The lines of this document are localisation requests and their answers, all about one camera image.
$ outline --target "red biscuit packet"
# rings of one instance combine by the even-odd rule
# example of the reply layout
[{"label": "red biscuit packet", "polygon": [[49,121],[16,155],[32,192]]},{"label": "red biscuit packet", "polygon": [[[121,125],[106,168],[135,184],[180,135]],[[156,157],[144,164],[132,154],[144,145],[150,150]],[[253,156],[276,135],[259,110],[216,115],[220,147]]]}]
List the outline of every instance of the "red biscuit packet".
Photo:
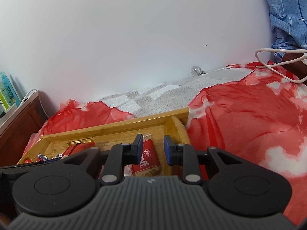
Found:
[{"label": "red biscuit packet", "polygon": [[144,148],[141,162],[138,165],[132,165],[134,176],[156,176],[161,173],[161,164],[151,140],[151,134],[144,136]]}]

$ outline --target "tie-dye blanket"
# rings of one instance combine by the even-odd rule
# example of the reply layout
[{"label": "tie-dye blanket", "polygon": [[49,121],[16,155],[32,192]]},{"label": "tie-dye blanket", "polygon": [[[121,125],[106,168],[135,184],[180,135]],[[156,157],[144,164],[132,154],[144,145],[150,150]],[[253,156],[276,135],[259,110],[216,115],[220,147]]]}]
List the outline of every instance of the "tie-dye blanket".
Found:
[{"label": "tie-dye blanket", "polygon": [[307,216],[307,87],[256,65],[235,65],[254,71],[202,89],[186,128],[198,150],[217,146],[286,177],[293,194],[284,215],[298,224]]}]

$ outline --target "candy wrapper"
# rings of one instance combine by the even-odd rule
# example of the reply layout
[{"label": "candy wrapper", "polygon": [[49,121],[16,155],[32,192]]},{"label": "candy wrapper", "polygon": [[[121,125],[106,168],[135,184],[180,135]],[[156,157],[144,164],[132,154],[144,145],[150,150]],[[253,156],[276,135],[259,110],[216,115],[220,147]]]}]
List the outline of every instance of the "candy wrapper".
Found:
[{"label": "candy wrapper", "polygon": [[[100,179],[102,171],[103,171],[104,165],[101,165],[101,170],[99,172],[98,178],[97,180]],[[131,169],[131,165],[126,165],[124,168],[124,176],[132,176],[132,169]]]},{"label": "candy wrapper", "polygon": [[63,156],[70,156],[73,155],[75,153],[78,153],[82,150],[91,148],[95,146],[95,142],[89,142],[86,144],[74,144],[69,146],[64,152],[63,152]]},{"label": "candy wrapper", "polygon": [[[47,156],[39,153],[37,155],[36,161],[40,162],[40,161],[48,161],[48,160],[52,160],[52,159],[56,159],[56,158],[60,158],[62,157],[62,154],[58,154],[56,156],[54,156],[53,158],[48,158]],[[26,159],[24,163],[31,163],[32,161],[30,159]]]},{"label": "candy wrapper", "polygon": [[151,139],[151,134],[143,136],[144,148],[141,162],[132,165],[133,176],[157,176],[161,173],[161,164]]},{"label": "candy wrapper", "polygon": [[32,162],[32,160],[28,158],[23,163],[31,163],[31,162]]}]

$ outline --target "wooden tray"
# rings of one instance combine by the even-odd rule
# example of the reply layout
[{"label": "wooden tray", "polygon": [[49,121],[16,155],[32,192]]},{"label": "wooden tray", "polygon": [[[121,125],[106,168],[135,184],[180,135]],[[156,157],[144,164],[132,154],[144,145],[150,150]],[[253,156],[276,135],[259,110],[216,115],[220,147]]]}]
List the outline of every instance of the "wooden tray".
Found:
[{"label": "wooden tray", "polygon": [[68,147],[67,143],[71,141],[92,137],[96,146],[100,147],[101,150],[109,150],[118,143],[132,143],[135,135],[141,133],[143,135],[152,134],[164,175],[179,174],[179,167],[170,167],[166,164],[163,138],[164,135],[170,135],[174,143],[191,144],[184,127],[188,120],[188,114],[189,109],[183,108],[117,123],[42,136],[41,140],[26,152],[18,164],[24,163],[28,158],[35,161],[38,153],[42,153],[49,158],[54,157],[63,153]]}]

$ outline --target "red wrapper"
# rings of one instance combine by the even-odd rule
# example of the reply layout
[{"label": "red wrapper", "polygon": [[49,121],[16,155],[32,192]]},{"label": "red wrapper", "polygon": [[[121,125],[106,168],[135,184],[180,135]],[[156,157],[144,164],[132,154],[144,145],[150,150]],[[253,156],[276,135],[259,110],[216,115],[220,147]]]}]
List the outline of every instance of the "red wrapper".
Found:
[{"label": "red wrapper", "polygon": [[31,162],[32,162],[32,160],[28,158],[23,163],[31,163]]},{"label": "red wrapper", "polygon": [[132,165],[134,176],[156,176],[161,173],[161,164],[151,139],[144,141],[143,154],[139,165]]},{"label": "red wrapper", "polygon": [[72,146],[69,146],[63,153],[64,155],[70,156],[73,155],[75,153],[78,153],[82,150],[88,149],[90,147],[94,147],[95,146],[95,142],[90,142],[87,144],[74,144]]}]

